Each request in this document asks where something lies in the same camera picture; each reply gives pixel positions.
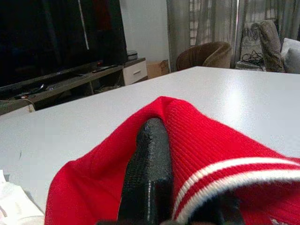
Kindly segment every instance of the cardboard box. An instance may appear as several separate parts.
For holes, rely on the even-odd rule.
[[[147,75],[148,79],[170,73],[169,61],[147,61]]]

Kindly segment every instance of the black screen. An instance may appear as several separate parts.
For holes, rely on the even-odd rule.
[[[0,87],[93,61],[122,64],[117,0],[0,0]]]

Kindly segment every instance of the gray pillow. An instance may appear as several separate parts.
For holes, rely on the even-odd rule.
[[[264,20],[259,23],[259,38],[266,70],[284,72],[285,69],[280,55],[281,44],[276,26],[272,20]]]
[[[284,59],[288,50],[292,49],[300,49],[300,41],[296,41],[293,39],[285,38],[283,40],[282,49],[281,49],[281,57]]]
[[[290,48],[285,55],[285,71],[300,74],[300,50]]]

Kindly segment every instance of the white cloth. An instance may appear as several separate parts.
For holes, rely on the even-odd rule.
[[[22,188],[6,182],[0,170],[0,225],[43,225],[44,219]]]

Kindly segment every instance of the white wall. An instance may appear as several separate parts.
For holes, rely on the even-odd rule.
[[[169,59],[166,0],[120,0],[127,50],[146,60]]]

